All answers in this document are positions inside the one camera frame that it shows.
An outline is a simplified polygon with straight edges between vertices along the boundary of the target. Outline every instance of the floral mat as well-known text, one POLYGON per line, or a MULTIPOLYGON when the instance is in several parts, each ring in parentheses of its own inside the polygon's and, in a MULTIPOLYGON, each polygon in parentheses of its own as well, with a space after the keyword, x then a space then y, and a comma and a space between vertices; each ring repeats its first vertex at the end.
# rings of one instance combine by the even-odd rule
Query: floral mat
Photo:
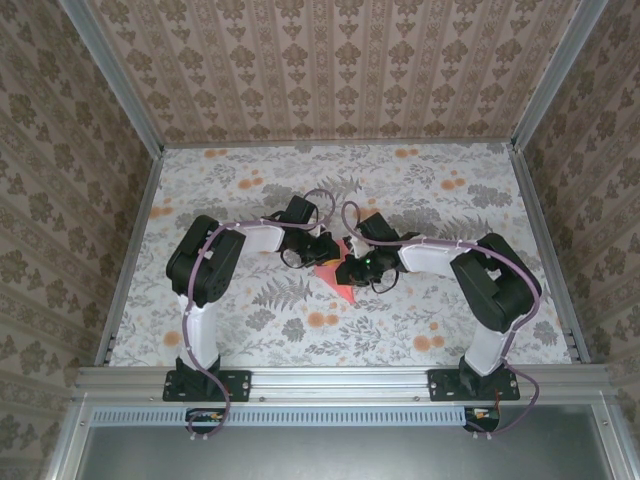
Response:
MULTIPOLYGON (((544 289, 511 363, 570 362, 508 152, 478 143, 166 151, 110 365, 173 364, 183 342, 165 265, 197 215, 249 220, 315 187, 330 190, 338 206, 357 202, 364 216, 380 211, 401 235, 503 235, 544 289)), ((314 201, 327 211, 328 200, 314 201)), ((330 229, 346 235, 339 214, 330 229)), ((312 269, 289 269, 278 255, 241 257, 217 303, 223 365, 456 364, 477 325, 457 282, 437 275, 402 275, 388 293, 358 288, 355 296, 350 305, 312 269)))

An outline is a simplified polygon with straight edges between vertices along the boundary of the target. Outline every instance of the pink object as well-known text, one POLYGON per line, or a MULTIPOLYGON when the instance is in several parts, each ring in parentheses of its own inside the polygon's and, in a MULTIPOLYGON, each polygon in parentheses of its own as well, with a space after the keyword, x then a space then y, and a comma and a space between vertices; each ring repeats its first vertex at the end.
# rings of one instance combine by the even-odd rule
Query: pink object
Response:
POLYGON ((336 243, 340 246, 340 261, 338 260, 330 260, 327 264, 322 265, 320 267, 313 267, 314 273, 324 280, 327 285, 333 288, 338 295, 344 298, 347 302, 354 304, 356 303, 356 299, 353 296, 353 287, 351 285, 338 285, 336 283, 336 270, 340 266, 342 262, 344 262, 344 258, 346 257, 349 250, 347 246, 344 244, 343 240, 338 240, 336 243))

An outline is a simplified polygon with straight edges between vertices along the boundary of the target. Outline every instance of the ventilation grille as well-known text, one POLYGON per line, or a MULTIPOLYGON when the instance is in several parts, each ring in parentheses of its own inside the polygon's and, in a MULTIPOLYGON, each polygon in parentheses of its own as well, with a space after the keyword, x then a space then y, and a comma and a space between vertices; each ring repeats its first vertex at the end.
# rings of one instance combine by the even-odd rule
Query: ventilation grille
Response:
MULTIPOLYGON (((185 407, 100 407, 91 426, 185 426, 185 407)), ((234 407, 229 426, 454 426, 464 425, 464 407, 280 408, 234 407)), ((194 422, 195 426, 212 425, 194 422)))

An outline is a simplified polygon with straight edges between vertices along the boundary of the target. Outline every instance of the metal extrusion beam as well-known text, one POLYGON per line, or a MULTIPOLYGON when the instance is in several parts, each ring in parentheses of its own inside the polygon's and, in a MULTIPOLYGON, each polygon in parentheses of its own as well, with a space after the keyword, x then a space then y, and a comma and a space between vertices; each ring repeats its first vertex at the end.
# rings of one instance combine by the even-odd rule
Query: metal extrusion beam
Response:
MULTIPOLYGON (((249 403, 269 406, 424 405, 431 403, 426 374, 430 368, 436 367, 252 368, 249 403)), ((517 368, 539 382, 540 404, 592 404, 602 395, 614 395, 604 365, 525 365, 517 368)), ((162 401, 162 390, 169 370, 168 367, 83 368, 72 401, 99 405, 167 405, 162 401)), ((522 398, 513 403, 527 404, 533 391, 532 385, 521 381, 522 398)), ((437 402, 434 405, 471 406, 474 403, 437 402)))

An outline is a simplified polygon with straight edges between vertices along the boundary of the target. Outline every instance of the wire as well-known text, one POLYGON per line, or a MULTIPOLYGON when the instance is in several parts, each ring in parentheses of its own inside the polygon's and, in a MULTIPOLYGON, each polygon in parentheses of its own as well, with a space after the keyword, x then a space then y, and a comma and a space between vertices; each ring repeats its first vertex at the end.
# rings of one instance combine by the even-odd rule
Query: wire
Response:
POLYGON ((393 289, 393 287, 395 287, 398 284, 398 279, 400 278, 400 272, 396 270, 396 277, 393 279, 393 283, 391 284, 391 286, 389 288, 385 288, 384 290, 376 290, 376 287, 374 287, 374 283, 373 280, 371 280, 371 290, 373 290, 375 293, 377 293, 378 295, 382 295, 383 293, 387 293, 388 291, 390 291, 391 289, 393 289))
MULTIPOLYGON (((224 385, 222 385, 222 382, 220 382, 220 380, 215 375, 213 375, 211 372, 206 370, 202 365, 200 365, 200 362, 198 362, 198 359, 195 357, 195 355, 192 352, 191 342, 189 340, 189 331, 188 331, 187 325, 188 325, 191 309, 193 308, 193 305, 194 305, 193 290, 196 283, 196 276, 198 274, 198 270, 200 269, 200 265, 202 265, 204 256, 209 251, 209 248, 211 247, 215 238, 218 235, 220 235, 220 233, 222 233, 224 230, 227 230, 227 229, 233 229, 238 227, 256 227, 260 225, 273 225, 276 227, 293 227, 293 228, 301 228, 303 230, 307 230, 307 229, 313 229, 318 225, 326 225, 331 220, 331 217, 336 211, 336 199, 331 194, 331 192, 323 188, 314 188, 313 190, 309 190, 307 193, 305 193, 304 198, 307 198, 309 195, 317 195, 317 194, 322 194, 329 197, 329 200, 331 201, 331 210, 327 215, 325 215, 321 220, 319 220, 316 223, 299 225, 297 223, 275 222, 275 221, 267 220, 264 218, 259 220, 225 223, 218 226, 218 228, 216 228, 213 231, 211 236, 207 238, 207 241, 204 243, 204 245, 198 252, 198 257, 196 258, 196 261, 193 264, 193 268, 191 269, 191 274, 189 276, 189 284, 187 287, 188 302, 187 302, 187 307, 184 310, 184 314, 182 315, 182 337, 184 338, 184 344, 187 350, 187 355, 189 356, 189 359, 193 363, 193 366, 196 367, 196 370, 204 374, 206 377, 210 378, 213 381, 213 383, 216 384, 216 386, 222 391, 222 395, 224 396, 224 403, 225 403, 225 410, 224 410, 224 413, 222 414, 222 419, 220 420, 220 423, 216 427, 214 427, 213 430, 211 430, 211 432, 209 432, 208 434, 200 435, 203 438, 208 438, 208 436, 215 435, 220 431, 220 429, 226 422, 227 417, 229 416, 229 410, 231 408, 231 398, 229 397, 229 392, 227 392, 227 389, 224 387, 224 385)), ((199 434, 197 434, 193 430, 193 418, 195 417, 192 416, 189 419, 189 423, 187 424, 187 430, 189 431, 189 433, 191 433, 191 438, 196 438, 199 434)))
POLYGON ((435 246, 444 246, 444 247, 456 247, 456 248, 472 249, 472 250, 476 250, 478 252, 484 253, 488 257, 495 258, 496 260, 502 262, 507 267, 509 267, 511 270, 513 270, 516 274, 518 274, 518 276, 520 276, 522 278, 522 280, 524 280, 524 282, 527 284, 527 287, 529 287, 529 290, 531 290, 531 295, 533 296, 533 306, 531 307, 531 310, 529 311, 529 313, 527 313, 527 315, 522 320, 516 322, 513 325, 513 328, 511 329, 511 332, 509 333, 509 336, 507 337, 507 341, 505 342, 505 345, 502 348, 502 351, 500 352, 500 360, 505 365, 505 368, 509 369, 514 374, 520 375, 521 377, 523 377, 526 380, 528 380, 529 382, 531 382, 533 384, 533 386, 534 386, 535 393, 531 397, 531 401, 529 402, 529 405, 527 405, 527 408, 525 408, 524 412, 522 412, 520 414, 520 416, 518 418, 516 418, 508 426, 503 427, 501 429, 498 429, 498 430, 495 430, 494 432, 489 433, 489 432, 484 432, 484 430, 482 430, 480 427, 478 427, 475 424, 472 425, 472 426, 474 426, 474 428, 475 427, 479 428, 479 431, 481 431, 483 433, 487 433, 487 437, 490 434, 491 435, 496 435, 496 434, 507 432, 507 431, 511 430, 511 428, 513 428, 515 425, 520 423, 520 421, 522 421, 522 419, 529 414, 529 412, 531 411, 531 409, 533 408, 533 406, 537 402, 538 397, 540 396, 540 385, 538 385, 538 383, 532 377, 530 377, 529 375, 527 375, 527 374, 525 374, 523 372, 520 372, 520 371, 516 370, 514 367, 512 367, 511 365, 509 365, 509 363, 507 362, 507 358, 506 358, 507 357, 507 353, 509 353, 509 350, 511 349, 511 345, 513 344, 513 341, 515 339, 517 331, 520 328, 522 328, 527 322, 529 322, 533 317, 535 317, 536 314, 538 313, 538 310, 540 310, 540 294, 538 293, 538 290, 536 289, 536 286, 533 283, 533 280, 531 279, 531 277, 529 277, 529 275, 527 275, 527 273, 524 270, 522 270, 518 265, 516 265, 512 260, 508 259, 504 255, 501 255, 498 252, 494 252, 493 250, 490 250, 488 248, 482 247, 480 245, 476 245, 475 243, 463 242, 463 241, 460 241, 460 240, 444 240, 444 239, 435 239, 435 238, 401 240, 401 241, 397 241, 397 242, 381 242, 381 241, 371 240, 371 239, 365 238, 364 236, 362 236, 360 234, 360 232, 358 232, 351 225, 349 225, 349 222, 347 221, 347 215, 346 215, 347 207, 349 207, 349 206, 352 206, 352 207, 355 208, 355 210, 356 210, 356 218, 358 218, 358 219, 360 218, 360 207, 358 207, 358 204, 353 202, 353 201, 351 201, 351 200, 347 200, 346 202, 344 202, 342 204, 342 210, 340 212, 340 215, 342 217, 342 223, 344 223, 345 228, 349 231, 349 233, 351 235, 353 235, 356 238, 359 238, 360 240, 362 240, 364 242, 367 242, 370 245, 377 245, 377 246, 405 246, 405 245, 420 245, 420 244, 422 244, 422 245, 435 245, 435 246))

